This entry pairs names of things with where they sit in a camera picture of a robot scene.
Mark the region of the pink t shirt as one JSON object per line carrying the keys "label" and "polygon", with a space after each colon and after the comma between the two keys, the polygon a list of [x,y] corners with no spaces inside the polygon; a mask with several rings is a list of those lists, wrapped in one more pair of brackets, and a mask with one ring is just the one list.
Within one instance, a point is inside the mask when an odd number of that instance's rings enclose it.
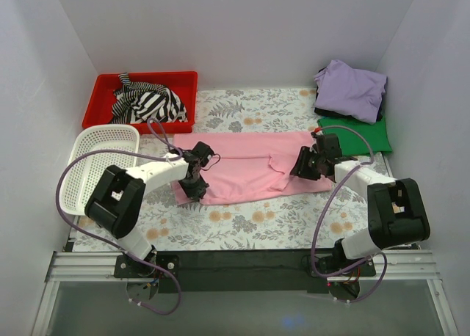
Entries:
{"label": "pink t shirt", "polygon": [[176,134],[173,144],[191,150],[206,143],[219,162],[202,173],[208,183],[202,205],[230,205],[280,196],[330,191],[325,177],[307,180],[291,176],[302,146],[313,138],[307,131],[280,133],[202,133]]}

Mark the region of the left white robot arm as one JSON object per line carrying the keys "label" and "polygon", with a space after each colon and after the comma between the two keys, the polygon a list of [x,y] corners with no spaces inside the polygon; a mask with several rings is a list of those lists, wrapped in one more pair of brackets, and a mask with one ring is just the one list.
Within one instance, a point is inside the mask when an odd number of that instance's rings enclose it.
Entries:
{"label": "left white robot arm", "polygon": [[107,167],[84,208],[85,215],[104,228],[131,259],[131,268],[140,277],[155,272],[154,247],[137,229],[144,196],[176,182],[184,197],[193,202],[203,199],[209,184],[201,172],[216,153],[198,142],[191,150],[176,148],[158,161],[122,169]]}

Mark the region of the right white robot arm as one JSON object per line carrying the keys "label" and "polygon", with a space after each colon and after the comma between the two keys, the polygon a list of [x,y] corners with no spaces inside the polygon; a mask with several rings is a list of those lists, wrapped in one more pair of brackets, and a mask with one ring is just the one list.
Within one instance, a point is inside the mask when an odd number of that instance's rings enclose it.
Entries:
{"label": "right white robot arm", "polygon": [[337,193],[342,186],[366,200],[367,226],[339,239],[331,253],[318,258],[311,245],[311,270],[319,277],[349,275],[385,249],[426,241],[431,229],[418,183],[396,179],[345,156],[335,134],[312,132],[315,143],[300,149],[292,176],[306,180],[332,180]]}

